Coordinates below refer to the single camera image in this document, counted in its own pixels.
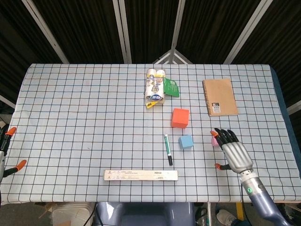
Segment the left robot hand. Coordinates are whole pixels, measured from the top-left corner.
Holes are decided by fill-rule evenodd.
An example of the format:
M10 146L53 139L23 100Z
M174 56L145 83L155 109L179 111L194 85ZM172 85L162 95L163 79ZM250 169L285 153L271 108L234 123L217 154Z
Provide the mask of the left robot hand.
M20 171L27 163L26 160L22 160L18 165L13 168L5 169L5 160L8 153L8 148L12 136L16 132L16 127L8 129L8 125L5 125L5 129L1 130L0 135L0 181L16 172Z

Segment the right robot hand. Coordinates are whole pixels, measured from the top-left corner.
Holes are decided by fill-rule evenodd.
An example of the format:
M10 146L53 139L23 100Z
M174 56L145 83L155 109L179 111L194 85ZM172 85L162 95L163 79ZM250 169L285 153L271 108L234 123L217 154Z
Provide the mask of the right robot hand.
M216 163L214 166L217 169L232 170L238 174L253 169L253 161L250 155L232 130L215 128L214 131L210 131L210 133L217 141L228 161L226 165Z

